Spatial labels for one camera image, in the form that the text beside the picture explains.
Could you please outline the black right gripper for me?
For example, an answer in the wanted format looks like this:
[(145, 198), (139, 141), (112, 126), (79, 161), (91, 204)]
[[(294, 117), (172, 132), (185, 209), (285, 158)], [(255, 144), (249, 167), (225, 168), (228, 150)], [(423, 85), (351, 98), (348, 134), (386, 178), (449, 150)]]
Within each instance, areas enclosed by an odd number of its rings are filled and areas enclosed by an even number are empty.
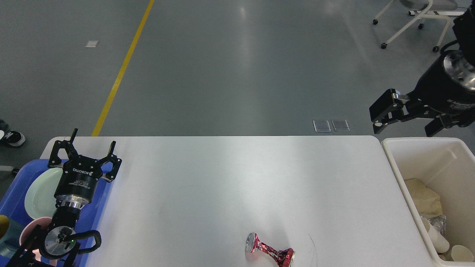
[[(475, 71), (461, 50), (445, 51), (419, 78), (407, 95), (386, 90), (369, 108), (373, 132), (416, 118), (433, 119), (425, 126), (427, 137), (475, 121)], [(436, 116), (436, 111), (443, 113)]]

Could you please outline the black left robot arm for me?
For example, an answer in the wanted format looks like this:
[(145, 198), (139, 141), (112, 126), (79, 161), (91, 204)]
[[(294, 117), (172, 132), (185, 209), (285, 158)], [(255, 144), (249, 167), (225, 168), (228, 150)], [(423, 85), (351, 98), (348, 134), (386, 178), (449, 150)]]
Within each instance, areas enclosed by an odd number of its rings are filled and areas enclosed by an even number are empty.
[(73, 145), (78, 129), (74, 129), (70, 139), (54, 142), (47, 162), (49, 169), (61, 169), (61, 176), (53, 194), (55, 211), (45, 227), (36, 224), (25, 240), (19, 245), (8, 267), (51, 267), (52, 264), (37, 260), (40, 257), (51, 262), (63, 262), (65, 267), (73, 267), (78, 255), (97, 250), (102, 243), (98, 230), (79, 232), (76, 225), (82, 209), (92, 204), (100, 180), (111, 183), (118, 174), (122, 159), (114, 154), (116, 146), (112, 141), (105, 157), (91, 158), (78, 154)]

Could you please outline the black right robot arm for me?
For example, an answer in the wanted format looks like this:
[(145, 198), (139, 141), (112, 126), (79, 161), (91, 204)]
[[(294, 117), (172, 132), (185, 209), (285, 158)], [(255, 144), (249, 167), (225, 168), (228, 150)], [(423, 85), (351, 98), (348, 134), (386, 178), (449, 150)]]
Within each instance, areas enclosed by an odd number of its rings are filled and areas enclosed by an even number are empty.
[(467, 127), (475, 120), (474, 4), (454, 20), (456, 40), (434, 47), (440, 56), (406, 95), (386, 90), (369, 108), (373, 131), (416, 118), (430, 119), (428, 137), (453, 126)]

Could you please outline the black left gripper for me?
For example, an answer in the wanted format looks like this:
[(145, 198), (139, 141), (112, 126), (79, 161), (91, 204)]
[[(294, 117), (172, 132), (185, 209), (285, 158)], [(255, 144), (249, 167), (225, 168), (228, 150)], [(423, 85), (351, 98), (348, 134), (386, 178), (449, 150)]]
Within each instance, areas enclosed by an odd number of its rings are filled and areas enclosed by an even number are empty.
[[(62, 167), (63, 174), (60, 178), (54, 197), (58, 206), (66, 206), (67, 202), (72, 206), (84, 206), (93, 202), (99, 178), (112, 182), (117, 177), (122, 159), (114, 154), (116, 141), (112, 141), (108, 154), (102, 159), (93, 159), (79, 156), (73, 146), (73, 141), (78, 133), (78, 128), (73, 130), (69, 140), (57, 140), (54, 142), (50, 153), (48, 167), (59, 167), (62, 164), (58, 153), (61, 149), (67, 153), (68, 161)], [(112, 164), (110, 171), (103, 172), (102, 166)]]

